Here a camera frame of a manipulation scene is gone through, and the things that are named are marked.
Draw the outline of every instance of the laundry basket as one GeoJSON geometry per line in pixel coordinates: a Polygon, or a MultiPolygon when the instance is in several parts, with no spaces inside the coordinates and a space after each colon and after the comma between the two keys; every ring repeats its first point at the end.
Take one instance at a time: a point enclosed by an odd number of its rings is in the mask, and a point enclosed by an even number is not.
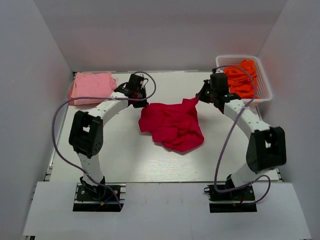
{"type": "MultiPolygon", "coordinates": [[[[271,88],[259,58],[255,56],[249,56],[249,55],[220,55],[215,58],[215,62],[216,62],[216,66],[219,67],[223,65],[240,64],[245,59],[254,61],[254,66],[256,71],[256,81],[257,81],[256,95],[259,97],[253,100],[250,106],[251,107],[257,106],[263,102],[270,101],[273,97],[271,88]]],[[[243,98],[242,100],[245,103],[247,103],[250,99],[243,98]]]]}

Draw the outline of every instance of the gray wall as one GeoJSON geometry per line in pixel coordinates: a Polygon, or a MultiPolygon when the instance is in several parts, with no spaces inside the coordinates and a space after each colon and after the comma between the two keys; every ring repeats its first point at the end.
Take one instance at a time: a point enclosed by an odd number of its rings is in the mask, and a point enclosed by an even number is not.
{"type": "Polygon", "coordinates": [[[259,54],[274,99],[264,119],[286,132],[287,164],[313,239],[320,239],[320,1],[289,0],[259,54]]]}
{"type": "Polygon", "coordinates": [[[35,0],[73,71],[203,70],[257,55],[287,0],[35,0]]]}
{"type": "Polygon", "coordinates": [[[0,2],[0,239],[21,239],[72,73],[32,0],[0,2]]]}

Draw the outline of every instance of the robotic arm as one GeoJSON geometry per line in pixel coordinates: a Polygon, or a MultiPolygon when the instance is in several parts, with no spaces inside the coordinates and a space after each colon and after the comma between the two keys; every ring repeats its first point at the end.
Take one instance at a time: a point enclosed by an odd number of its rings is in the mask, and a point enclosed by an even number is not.
{"type": "Polygon", "coordinates": [[[222,114],[233,121],[249,139],[246,163],[235,173],[229,175],[225,189],[232,189],[253,182],[269,170],[287,162],[285,132],[281,127],[272,127],[259,119],[249,108],[239,116],[245,107],[236,93],[229,93],[228,79],[224,73],[213,73],[205,80],[197,98],[205,103],[213,103],[222,114]]]}
{"type": "MultiPolygon", "coordinates": [[[[118,86],[111,98],[130,98],[144,99],[146,89],[143,86],[144,77],[131,74],[129,82],[118,86]]],[[[105,184],[105,177],[101,172],[99,155],[103,143],[104,125],[121,110],[130,105],[134,108],[143,108],[148,105],[147,100],[129,101],[129,100],[112,100],[103,101],[95,108],[87,112],[77,111],[74,115],[71,132],[69,135],[69,144],[77,153],[81,167],[91,176],[91,178],[100,184],[105,184]]],[[[92,182],[86,174],[80,178],[81,184],[89,190],[92,196],[100,198],[105,189],[92,182]]]]}

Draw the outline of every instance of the orange cloth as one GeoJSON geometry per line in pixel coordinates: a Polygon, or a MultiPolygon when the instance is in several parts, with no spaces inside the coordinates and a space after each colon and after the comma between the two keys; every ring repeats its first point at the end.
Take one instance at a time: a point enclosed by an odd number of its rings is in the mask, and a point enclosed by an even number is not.
{"type": "MultiPolygon", "coordinates": [[[[255,62],[253,60],[243,60],[236,66],[246,70],[254,80],[255,86],[258,89],[257,73],[255,62]]],[[[240,69],[228,66],[224,69],[224,73],[228,77],[228,85],[230,93],[238,94],[242,99],[252,99],[255,94],[255,89],[250,78],[240,69]]]]}

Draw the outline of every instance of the folded pink towel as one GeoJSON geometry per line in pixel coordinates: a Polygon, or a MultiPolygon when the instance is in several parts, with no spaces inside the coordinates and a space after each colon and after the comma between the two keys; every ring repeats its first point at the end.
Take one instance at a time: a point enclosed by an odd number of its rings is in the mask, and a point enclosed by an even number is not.
{"type": "MultiPolygon", "coordinates": [[[[83,73],[78,72],[68,92],[68,99],[76,97],[98,97],[107,98],[117,87],[116,80],[112,78],[111,72],[83,73]]],[[[69,105],[83,105],[101,103],[102,100],[77,99],[70,101],[69,105]]]]}

